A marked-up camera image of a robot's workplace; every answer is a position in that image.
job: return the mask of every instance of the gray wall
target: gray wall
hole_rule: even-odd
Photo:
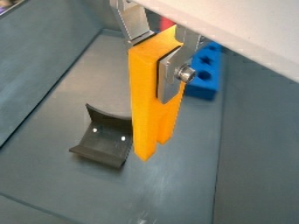
[[[214,220],[299,223],[299,84],[232,54]]]
[[[31,0],[0,18],[0,146],[103,27],[88,2]]]

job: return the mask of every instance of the blue lego block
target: blue lego block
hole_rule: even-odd
[[[191,60],[191,68],[196,71],[196,77],[186,86],[184,94],[212,101],[220,87],[220,48],[211,42],[200,49]]]

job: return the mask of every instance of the black plastic bracket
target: black plastic bracket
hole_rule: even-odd
[[[69,149],[84,158],[120,168],[134,142],[131,117],[110,115],[87,104],[91,124],[78,146]]]

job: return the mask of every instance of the white panel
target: white panel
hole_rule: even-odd
[[[299,82],[299,1],[135,2]]]

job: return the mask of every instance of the yellow block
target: yellow block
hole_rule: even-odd
[[[164,144],[174,134],[183,98],[184,84],[166,104],[156,99],[158,60],[182,45],[174,34],[175,26],[128,51],[135,154],[144,161],[155,154],[156,142]]]

